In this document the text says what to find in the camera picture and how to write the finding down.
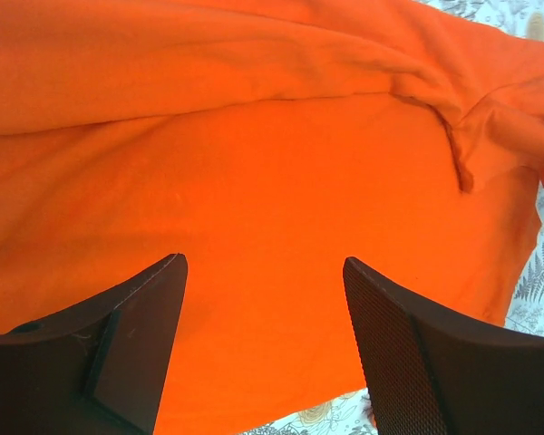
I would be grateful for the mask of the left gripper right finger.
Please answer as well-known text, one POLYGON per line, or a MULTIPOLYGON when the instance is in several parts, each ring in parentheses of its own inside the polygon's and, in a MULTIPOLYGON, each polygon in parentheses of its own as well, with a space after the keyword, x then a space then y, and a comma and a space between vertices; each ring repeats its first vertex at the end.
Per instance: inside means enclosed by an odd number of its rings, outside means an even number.
POLYGON ((381 434, 544 434, 544 337, 475 320, 349 257, 345 296, 381 434))

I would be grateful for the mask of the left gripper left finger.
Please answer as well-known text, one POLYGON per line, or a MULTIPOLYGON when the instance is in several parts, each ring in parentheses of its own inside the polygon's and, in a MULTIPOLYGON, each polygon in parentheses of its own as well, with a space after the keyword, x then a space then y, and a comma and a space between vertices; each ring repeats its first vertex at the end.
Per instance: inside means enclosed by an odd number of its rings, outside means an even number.
POLYGON ((152 433, 187 274, 169 255, 0 334, 0 434, 152 433))

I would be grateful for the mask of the orange t-shirt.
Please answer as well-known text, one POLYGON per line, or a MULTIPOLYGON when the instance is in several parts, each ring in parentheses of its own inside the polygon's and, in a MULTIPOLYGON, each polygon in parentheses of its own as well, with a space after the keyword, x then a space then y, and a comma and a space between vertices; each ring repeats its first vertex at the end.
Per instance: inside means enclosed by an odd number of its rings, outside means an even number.
POLYGON ((342 267, 503 325, 544 42, 415 1, 0 1, 0 333, 189 264, 160 434, 363 375, 342 267))

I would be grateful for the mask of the floral patterned table mat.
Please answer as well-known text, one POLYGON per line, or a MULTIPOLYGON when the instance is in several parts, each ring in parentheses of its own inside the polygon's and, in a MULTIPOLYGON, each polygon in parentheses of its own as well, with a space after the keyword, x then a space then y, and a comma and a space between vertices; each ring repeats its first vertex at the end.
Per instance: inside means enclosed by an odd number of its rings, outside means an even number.
MULTIPOLYGON (((544 42, 544 1, 426 1, 426 5, 502 32, 544 42)), ((544 336, 544 188, 536 210, 541 220, 537 245, 524 266, 505 319, 516 332, 544 336)), ((343 394, 249 431, 250 434, 375 434, 367 390, 343 394)))

